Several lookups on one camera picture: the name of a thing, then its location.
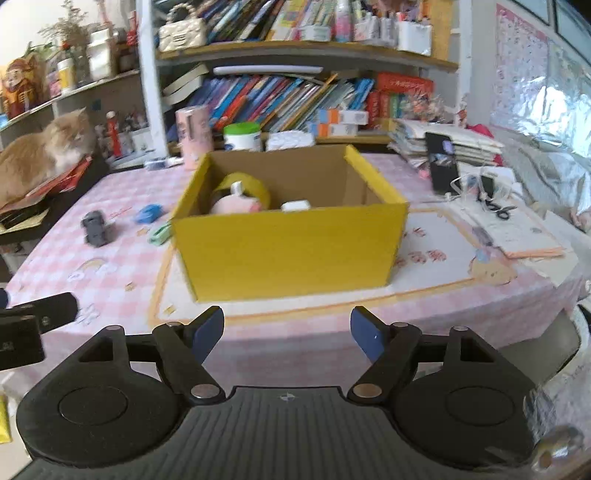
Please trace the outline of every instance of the pink container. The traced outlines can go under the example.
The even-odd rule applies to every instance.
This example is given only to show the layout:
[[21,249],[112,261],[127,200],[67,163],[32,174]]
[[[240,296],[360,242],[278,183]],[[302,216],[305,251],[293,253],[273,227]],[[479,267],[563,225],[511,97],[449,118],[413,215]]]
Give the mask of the pink container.
[[195,170],[199,158],[213,151],[207,106],[190,106],[177,110],[177,129],[185,168]]

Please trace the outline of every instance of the bookshelf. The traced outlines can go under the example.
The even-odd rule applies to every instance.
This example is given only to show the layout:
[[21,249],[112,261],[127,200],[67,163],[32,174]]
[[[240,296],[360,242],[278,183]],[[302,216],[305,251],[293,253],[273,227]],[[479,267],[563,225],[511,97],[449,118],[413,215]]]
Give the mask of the bookshelf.
[[289,60],[301,59],[301,64],[311,63],[323,66],[326,59],[343,62],[343,65],[354,61],[360,70],[391,70],[399,65],[422,69],[437,69],[454,73],[459,65],[452,61],[439,60],[415,53],[395,50],[393,48],[363,45],[360,43],[311,42],[311,41],[248,41],[214,43],[204,47],[188,48],[182,51],[157,52],[159,66],[174,66],[186,63],[207,62],[213,66],[260,63],[257,60],[265,57],[272,61],[273,57]]
[[[269,137],[267,132],[261,133],[261,138],[263,141],[266,141]],[[322,137],[316,138],[317,145],[335,145],[335,144],[352,144],[352,145],[383,145],[384,147],[391,142],[391,139],[388,135],[357,135],[355,137]],[[216,150],[223,150],[223,140],[218,140],[214,142]],[[180,154],[180,147],[178,143],[169,143],[168,144],[168,152],[171,155],[179,155]]]
[[[392,48],[359,43],[318,43],[310,41],[245,41],[214,43],[188,48],[179,52],[160,53],[154,45],[154,35],[164,21],[162,12],[153,0],[137,0],[139,19],[139,58],[142,71],[142,88],[155,153],[159,157],[169,155],[166,139],[160,75],[175,69],[189,69],[204,62],[209,69],[216,66],[250,64],[291,64],[323,67],[325,72],[350,70],[396,72],[414,69],[421,77],[428,77],[452,87],[447,90],[447,103],[454,112],[463,108],[470,90],[472,75],[472,0],[445,0],[453,5],[452,49],[445,60]],[[352,143],[387,145],[387,135],[358,135],[357,137],[331,137],[318,143]]]
[[[10,142],[22,135],[41,131],[54,118],[58,117],[59,115],[68,113],[77,108],[90,106],[90,97],[81,95],[82,93],[88,92],[89,90],[102,88],[104,86],[111,84],[112,82],[118,82],[120,80],[131,78],[136,78],[136,83],[133,83],[133,80],[131,80],[128,84],[126,84],[126,87],[133,88],[135,90],[140,83],[139,79],[137,79],[138,77],[139,70],[131,70],[130,72],[121,73],[120,75],[117,75],[112,78],[92,82],[88,85],[79,87],[70,93],[65,93],[63,95],[60,95],[59,97],[53,98],[45,103],[42,103],[39,106],[36,106],[35,108],[32,108],[31,110],[25,113],[16,116],[15,118],[11,119],[7,124],[0,127],[0,150],[8,146]],[[100,94],[97,95],[99,95],[100,97],[106,97],[110,96],[111,93],[108,90],[102,90]],[[126,95],[126,97],[141,100],[141,96],[135,94],[131,96]]]

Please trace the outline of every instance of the green lid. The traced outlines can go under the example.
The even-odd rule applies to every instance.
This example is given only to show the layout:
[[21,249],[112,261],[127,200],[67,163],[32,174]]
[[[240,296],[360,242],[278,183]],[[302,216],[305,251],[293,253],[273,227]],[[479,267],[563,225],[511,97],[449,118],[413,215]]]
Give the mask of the green lid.
[[261,131],[261,126],[255,122],[242,122],[241,124],[230,124],[223,128],[224,135],[248,135]]

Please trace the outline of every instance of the orange and white cat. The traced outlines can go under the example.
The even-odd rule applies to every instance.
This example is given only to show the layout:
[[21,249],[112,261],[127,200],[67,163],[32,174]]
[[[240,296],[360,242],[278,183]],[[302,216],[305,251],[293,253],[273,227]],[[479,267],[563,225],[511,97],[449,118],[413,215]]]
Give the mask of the orange and white cat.
[[94,146],[84,109],[56,118],[39,134],[17,138],[0,153],[0,209],[70,171]]

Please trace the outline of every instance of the figurine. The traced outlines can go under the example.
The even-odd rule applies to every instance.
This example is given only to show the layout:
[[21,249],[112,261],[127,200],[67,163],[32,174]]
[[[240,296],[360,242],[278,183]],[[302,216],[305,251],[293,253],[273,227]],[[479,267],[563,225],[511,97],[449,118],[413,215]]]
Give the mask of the figurine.
[[106,128],[104,125],[95,126],[96,139],[99,144],[100,153],[103,158],[107,160],[111,157],[112,153],[109,149],[109,138],[106,136]]
[[82,226],[86,230],[87,244],[98,248],[110,243],[108,225],[105,224],[105,217],[99,210],[87,213],[82,219]]

